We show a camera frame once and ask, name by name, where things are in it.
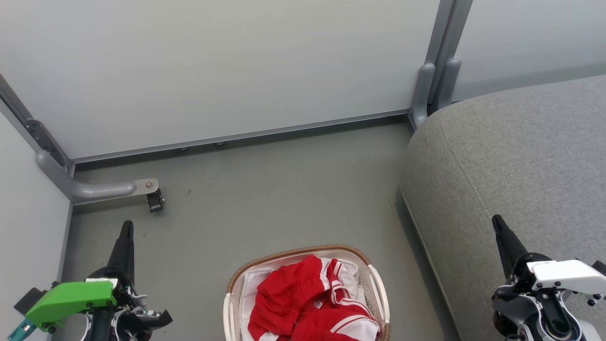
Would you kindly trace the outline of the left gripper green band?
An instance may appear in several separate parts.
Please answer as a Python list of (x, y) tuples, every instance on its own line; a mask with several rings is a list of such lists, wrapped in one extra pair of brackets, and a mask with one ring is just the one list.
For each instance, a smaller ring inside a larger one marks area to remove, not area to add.
[(47, 332), (50, 327), (77, 313), (92, 313), (96, 309), (135, 309), (143, 307), (143, 296), (134, 289), (134, 223), (123, 222), (119, 237), (107, 263), (84, 281), (56, 284), (52, 289), (33, 288), (28, 296), (32, 306), (26, 318)]

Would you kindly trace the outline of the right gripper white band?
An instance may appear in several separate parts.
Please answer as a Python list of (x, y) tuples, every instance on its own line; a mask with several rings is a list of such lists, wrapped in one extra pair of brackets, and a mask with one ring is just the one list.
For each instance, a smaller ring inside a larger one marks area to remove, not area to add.
[(605, 296), (604, 262), (597, 260), (589, 265), (579, 259), (556, 261), (541, 254), (527, 254), (501, 215), (492, 216), (491, 222), (507, 284), (518, 293), (553, 289)]

